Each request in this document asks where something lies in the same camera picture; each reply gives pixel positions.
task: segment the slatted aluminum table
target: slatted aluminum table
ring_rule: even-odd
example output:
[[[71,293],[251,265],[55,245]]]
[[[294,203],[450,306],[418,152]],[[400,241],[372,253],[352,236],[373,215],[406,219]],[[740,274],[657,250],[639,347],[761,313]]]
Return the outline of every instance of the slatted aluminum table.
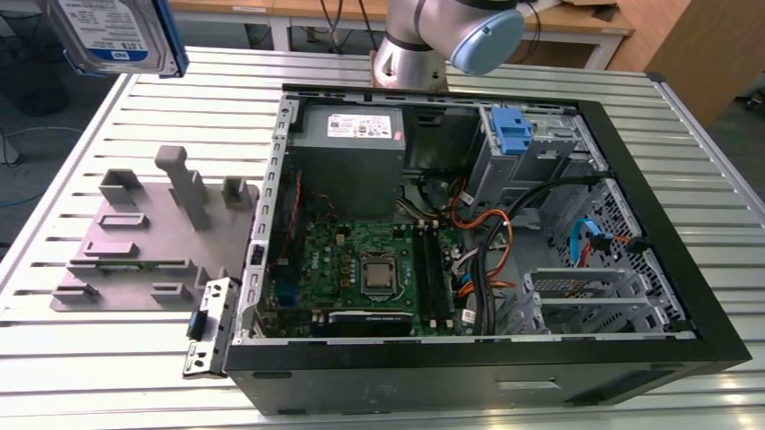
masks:
[[[185,381],[189,313],[49,305],[109,168],[163,180],[183,144],[206,181],[262,180],[284,82],[370,85],[366,56],[190,48],[183,79],[122,76],[0,264],[0,427],[765,428],[765,207],[671,89],[640,73],[504,66],[453,91],[604,104],[755,359],[607,408],[263,417],[231,380]]]

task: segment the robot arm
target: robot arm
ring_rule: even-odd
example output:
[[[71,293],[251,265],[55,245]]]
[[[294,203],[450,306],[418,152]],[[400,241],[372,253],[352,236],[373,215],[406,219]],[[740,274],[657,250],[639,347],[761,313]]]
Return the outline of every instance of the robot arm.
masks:
[[[524,35],[517,5],[518,0],[390,0],[376,81],[388,88],[436,90],[446,81],[445,58],[466,74],[492,72]]]

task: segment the motherboard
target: motherboard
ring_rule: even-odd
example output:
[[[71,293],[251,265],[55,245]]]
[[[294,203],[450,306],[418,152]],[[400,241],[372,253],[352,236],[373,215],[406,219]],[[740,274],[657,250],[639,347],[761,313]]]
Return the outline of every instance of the motherboard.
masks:
[[[449,268],[458,232],[432,224],[317,221],[298,279],[271,283],[274,337],[460,334]]]

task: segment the blue hard drive label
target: blue hard drive label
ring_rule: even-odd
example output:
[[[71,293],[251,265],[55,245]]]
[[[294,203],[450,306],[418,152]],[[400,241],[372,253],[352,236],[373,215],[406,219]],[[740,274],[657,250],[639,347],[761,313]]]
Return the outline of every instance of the blue hard drive label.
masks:
[[[149,47],[131,9],[121,0],[59,0],[86,48],[109,61],[142,61]]]

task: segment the green circuit board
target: green circuit board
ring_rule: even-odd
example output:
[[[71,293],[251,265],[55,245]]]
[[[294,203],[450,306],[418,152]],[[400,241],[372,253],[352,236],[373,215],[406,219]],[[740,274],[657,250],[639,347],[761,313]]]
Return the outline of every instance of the green circuit board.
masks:
[[[413,224],[390,222],[317,221],[309,226],[301,280],[297,285],[274,285],[271,290],[277,297],[271,310],[280,313],[284,336],[308,335],[306,318],[314,310],[406,312],[416,316],[416,335],[458,334],[457,329],[432,329],[420,321],[414,234]],[[458,232],[452,228],[441,229],[440,244],[445,254],[445,285],[449,286],[448,255],[460,244]],[[396,291],[390,296],[377,297],[362,291],[362,265],[370,259],[394,261]]]

